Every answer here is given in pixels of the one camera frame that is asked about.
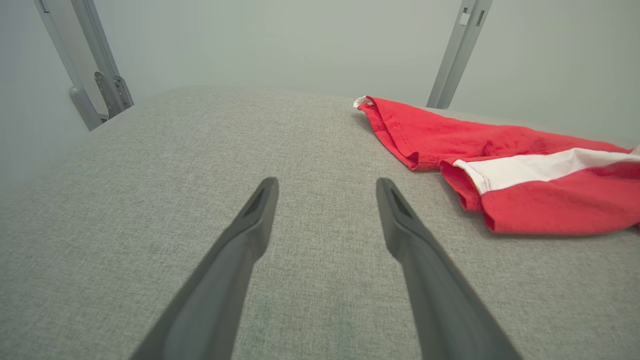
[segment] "clothing tag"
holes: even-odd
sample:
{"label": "clothing tag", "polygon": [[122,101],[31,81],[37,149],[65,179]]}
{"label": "clothing tag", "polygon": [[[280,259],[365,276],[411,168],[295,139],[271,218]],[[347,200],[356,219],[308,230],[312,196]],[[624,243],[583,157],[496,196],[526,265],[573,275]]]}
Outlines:
{"label": "clothing tag", "polygon": [[366,96],[363,96],[363,97],[357,98],[356,101],[353,102],[353,107],[357,109],[358,106],[362,105],[364,102],[366,102],[367,105],[372,104],[371,100],[369,100]]}

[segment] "red cloth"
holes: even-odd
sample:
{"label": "red cloth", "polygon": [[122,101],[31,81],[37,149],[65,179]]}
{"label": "red cloth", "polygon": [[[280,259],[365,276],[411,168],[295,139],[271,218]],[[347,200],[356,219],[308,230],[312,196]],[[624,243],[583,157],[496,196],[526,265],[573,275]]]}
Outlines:
{"label": "red cloth", "polygon": [[412,171],[439,168],[496,233],[596,234],[640,222],[640,147],[359,101],[393,155]]}

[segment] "white label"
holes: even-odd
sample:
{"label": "white label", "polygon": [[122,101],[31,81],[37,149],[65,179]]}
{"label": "white label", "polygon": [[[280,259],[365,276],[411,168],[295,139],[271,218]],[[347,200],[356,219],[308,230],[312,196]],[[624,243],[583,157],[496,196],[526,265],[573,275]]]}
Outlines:
{"label": "white label", "polygon": [[462,15],[460,16],[460,25],[467,26],[468,22],[469,22],[469,14],[462,13]]}

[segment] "gray wall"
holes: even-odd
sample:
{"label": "gray wall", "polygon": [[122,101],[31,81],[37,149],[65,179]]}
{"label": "gray wall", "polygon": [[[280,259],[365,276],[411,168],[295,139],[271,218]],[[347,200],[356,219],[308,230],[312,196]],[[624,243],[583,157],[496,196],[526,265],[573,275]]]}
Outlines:
{"label": "gray wall", "polygon": [[451,109],[640,143],[640,1],[494,0]]}
{"label": "gray wall", "polygon": [[32,1],[0,1],[0,193],[88,134],[71,80]]}
{"label": "gray wall", "polygon": [[460,0],[95,0],[135,99],[182,85],[424,106]]}

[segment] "gray metal frame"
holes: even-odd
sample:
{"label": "gray metal frame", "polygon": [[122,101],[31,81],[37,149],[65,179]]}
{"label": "gray metal frame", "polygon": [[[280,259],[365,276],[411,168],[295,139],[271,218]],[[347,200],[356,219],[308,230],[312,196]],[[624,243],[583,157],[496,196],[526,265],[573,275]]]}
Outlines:
{"label": "gray metal frame", "polygon": [[71,60],[71,55],[69,55],[69,51],[67,50],[64,41],[62,41],[58,27],[53,20],[53,16],[51,16],[51,13],[49,12],[46,0],[34,0],[33,2],[38,8],[42,22],[44,23],[45,28],[47,28],[51,41],[56,47],[60,60],[62,60],[62,64],[67,70],[67,74],[69,74],[69,78],[73,84],[73,87],[69,90],[69,96],[80,113],[80,117],[82,117],[84,124],[87,126],[89,131],[91,131],[102,124],[100,114],[95,111],[91,100],[89,100],[89,95],[87,95],[86,90],[84,89],[84,85],[80,79],[80,74],[78,73],[74,62]]}
{"label": "gray metal frame", "polygon": [[121,113],[133,105],[133,100],[131,99],[131,93],[127,88],[127,84],[118,72],[116,61],[113,53],[111,53],[111,48],[109,47],[107,36],[104,34],[95,4],[93,0],[71,0],[71,3],[76,11],[76,16],[82,27],[84,37],[86,37],[86,41],[89,44],[95,63],[98,65],[98,71],[100,75],[103,75],[107,80],[106,84],[104,82],[99,84],[106,85],[100,88],[102,96],[107,103],[108,99],[115,100],[109,108],[109,114]]}
{"label": "gray metal frame", "polygon": [[463,0],[427,106],[446,109],[456,93],[493,0]]}

